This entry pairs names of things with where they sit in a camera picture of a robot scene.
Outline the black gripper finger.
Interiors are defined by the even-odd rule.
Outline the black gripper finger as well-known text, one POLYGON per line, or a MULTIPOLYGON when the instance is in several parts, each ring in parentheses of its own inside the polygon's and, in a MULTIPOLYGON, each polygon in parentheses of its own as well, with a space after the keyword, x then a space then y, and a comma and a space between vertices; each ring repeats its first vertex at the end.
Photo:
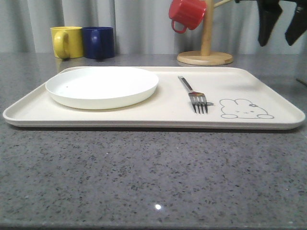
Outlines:
POLYGON ((297 39, 307 30, 307 1, 291 0, 296 3, 293 18, 285 32, 285 39, 292 46, 297 39))
POLYGON ((278 0, 258 0, 260 46, 265 46, 283 10, 278 0))

